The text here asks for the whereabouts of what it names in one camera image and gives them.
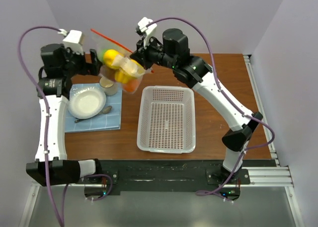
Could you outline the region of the clear zip top bag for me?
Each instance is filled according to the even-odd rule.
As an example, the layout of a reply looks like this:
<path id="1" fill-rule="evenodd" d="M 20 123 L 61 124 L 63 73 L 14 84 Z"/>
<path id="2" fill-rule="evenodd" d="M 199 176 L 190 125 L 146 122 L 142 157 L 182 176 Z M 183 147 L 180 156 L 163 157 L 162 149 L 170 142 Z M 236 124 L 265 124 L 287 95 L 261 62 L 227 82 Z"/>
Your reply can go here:
<path id="1" fill-rule="evenodd" d="M 100 75 L 121 85 L 128 83 L 131 80 L 137 79 L 140 84 L 145 74 L 153 73 L 153 69 L 144 69 L 136 61 L 130 59 L 132 51 L 120 44 L 119 42 L 103 35 L 102 33 L 91 29 L 92 38 L 96 43 L 97 57 L 102 62 L 102 68 L 100 69 Z M 120 69 L 113 70 L 103 64 L 103 54 L 105 51 L 114 49 L 122 53 L 124 57 L 116 57 L 113 65 L 118 65 Z"/>

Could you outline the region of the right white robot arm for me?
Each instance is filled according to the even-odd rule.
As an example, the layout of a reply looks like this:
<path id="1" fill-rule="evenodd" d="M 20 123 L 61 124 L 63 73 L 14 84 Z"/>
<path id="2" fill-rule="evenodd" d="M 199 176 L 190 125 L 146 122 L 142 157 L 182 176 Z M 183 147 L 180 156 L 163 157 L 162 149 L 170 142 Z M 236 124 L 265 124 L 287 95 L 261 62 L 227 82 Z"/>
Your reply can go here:
<path id="1" fill-rule="evenodd" d="M 140 40 L 131 59 L 145 69 L 153 64 L 172 69 L 178 81 L 204 97 L 227 122 L 229 130 L 222 137 L 227 149 L 221 177 L 225 183 L 234 183 L 239 178 L 243 152 L 262 114 L 244 107 L 219 83 L 212 66 L 190 53 L 188 37 L 180 29 L 165 30 L 161 42 L 147 28 L 138 28 L 136 33 Z"/>

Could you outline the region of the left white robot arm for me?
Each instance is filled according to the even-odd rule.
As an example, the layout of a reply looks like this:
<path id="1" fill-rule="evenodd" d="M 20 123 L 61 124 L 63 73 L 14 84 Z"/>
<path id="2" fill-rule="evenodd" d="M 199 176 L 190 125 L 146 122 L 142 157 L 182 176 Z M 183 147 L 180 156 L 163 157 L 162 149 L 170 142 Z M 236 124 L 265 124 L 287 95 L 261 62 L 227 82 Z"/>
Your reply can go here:
<path id="1" fill-rule="evenodd" d="M 35 160 L 27 163 L 26 173 L 42 186 L 77 183 L 83 177 L 98 183 L 103 178 L 99 160 L 67 158 L 65 119 L 72 77 L 96 76 L 102 63 L 95 49 L 90 50 L 90 62 L 84 53 L 76 53 L 63 44 L 49 44 L 40 51 L 43 67 L 36 83 L 41 108 L 40 140 Z"/>

